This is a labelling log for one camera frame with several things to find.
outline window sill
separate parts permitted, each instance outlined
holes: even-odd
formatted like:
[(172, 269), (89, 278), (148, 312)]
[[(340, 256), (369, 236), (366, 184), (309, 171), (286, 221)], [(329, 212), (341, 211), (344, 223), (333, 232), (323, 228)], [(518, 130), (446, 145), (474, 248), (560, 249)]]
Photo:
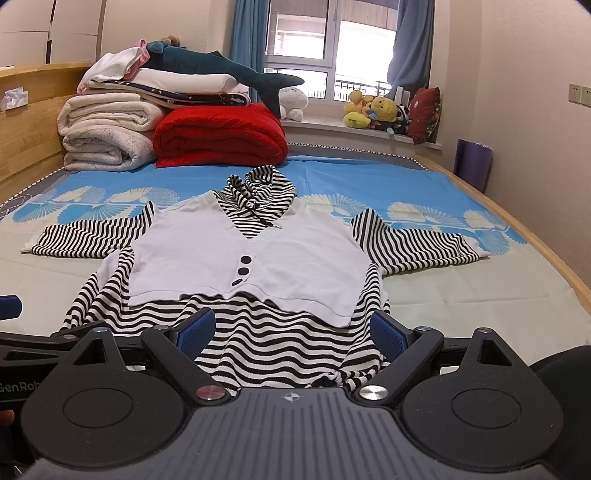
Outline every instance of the window sill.
[[(316, 130), (327, 130), (332, 132), (344, 132), (352, 135), (362, 135), (374, 138), (386, 138), (395, 142), (414, 145), (413, 139), (405, 135), (388, 135), (386, 132), (380, 130), (371, 130), (369, 128), (349, 128), (343, 124), (343, 121), (337, 118), (328, 116), (311, 116), (304, 112), (304, 120), (302, 122), (294, 122), (293, 120), (282, 120), (281, 125), (286, 128), (312, 128)], [(432, 148), (434, 150), (442, 150), (443, 147), (438, 143), (423, 143), (423, 147)]]

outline silver knob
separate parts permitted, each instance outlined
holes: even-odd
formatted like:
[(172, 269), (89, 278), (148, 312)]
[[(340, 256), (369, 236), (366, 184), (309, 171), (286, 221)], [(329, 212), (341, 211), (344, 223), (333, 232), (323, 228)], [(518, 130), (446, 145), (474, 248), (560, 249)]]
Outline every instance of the silver knob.
[(365, 400), (382, 400), (388, 396), (388, 390), (380, 385), (366, 385), (359, 390), (359, 395)]

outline white folded cloth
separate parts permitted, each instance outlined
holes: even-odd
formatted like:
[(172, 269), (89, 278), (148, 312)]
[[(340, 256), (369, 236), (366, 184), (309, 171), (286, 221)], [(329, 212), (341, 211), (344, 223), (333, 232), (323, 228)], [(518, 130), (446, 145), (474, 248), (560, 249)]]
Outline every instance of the white folded cloth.
[(99, 61), (86, 70), (76, 91), (84, 93), (88, 82), (95, 80), (104, 82), (106, 80), (121, 80), (131, 71), (131, 66), (142, 56), (142, 49), (139, 47), (126, 48), (117, 53), (105, 53)]
[(128, 171), (156, 160), (152, 133), (114, 125), (72, 128), (64, 137), (64, 168)]
[(232, 75), (186, 75), (163, 70), (139, 69), (131, 83), (139, 83), (154, 89), (173, 93), (217, 95), (219, 93), (248, 92), (248, 87), (238, 83)]
[(70, 129), (91, 125), (116, 125), (145, 132), (154, 130), (166, 110), (143, 100), (137, 93), (100, 93), (70, 98), (57, 116), (57, 130), (66, 135)]

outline white folded quilt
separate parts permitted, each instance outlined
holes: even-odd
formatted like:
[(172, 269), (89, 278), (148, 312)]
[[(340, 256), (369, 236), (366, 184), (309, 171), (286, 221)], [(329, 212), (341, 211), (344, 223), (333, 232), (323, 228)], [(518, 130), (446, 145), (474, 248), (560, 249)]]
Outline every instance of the white folded quilt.
[(70, 98), (57, 116), (57, 130), (66, 135), (72, 128), (113, 125), (137, 132), (154, 130), (166, 110), (143, 100), (137, 93), (109, 92)]
[(192, 93), (217, 95), (220, 93), (248, 92), (247, 86), (238, 83), (232, 75), (227, 73), (186, 75), (184, 73), (141, 68), (128, 81), (154, 89), (189, 95)]
[(64, 168), (70, 171), (134, 170), (156, 159), (152, 132), (124, 127), (91, 125), (71, 129), (64, 137)]

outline black and white striped sweater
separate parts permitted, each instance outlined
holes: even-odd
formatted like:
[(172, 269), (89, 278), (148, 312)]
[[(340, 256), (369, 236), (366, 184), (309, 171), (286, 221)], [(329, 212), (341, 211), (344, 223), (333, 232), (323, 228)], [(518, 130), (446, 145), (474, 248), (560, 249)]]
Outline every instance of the black and white striped sweater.
[[(239, 231), (253, 238), (283, 215), (297, 191), (275, 168), (258, 167), (244, 181), (230, 176), (227, 186), (214, 194)], [(393, 230), (368, 209), (352, 220), (353, 237), (372, 262), (347, 328), (328, 326), (306, 312), (282, 311), (244, 292), (229, 300), (193, 294), (181, 300), (130, 306), (132, 242), (146, 233), (153, 217), (154, 206), (148, 203), (134, 218), (79, 220), (44, 230), (31, 248), (33, 254), (103, 258), (119, 250), (110, 278), (99, 281), (94, 273), (88, 279), (67, 312), (63, 328), (105, 320), (115, 335), (139, 335), (145, 328), (174, 325), (209, 307), (216, 314), (215, 337), (195, 361), (231, 392), (262, 386), (360, 387), (385, 361), (369, 335), (372, 314), (388, 310), (382, 276), (479, 259), (461, 235)]]

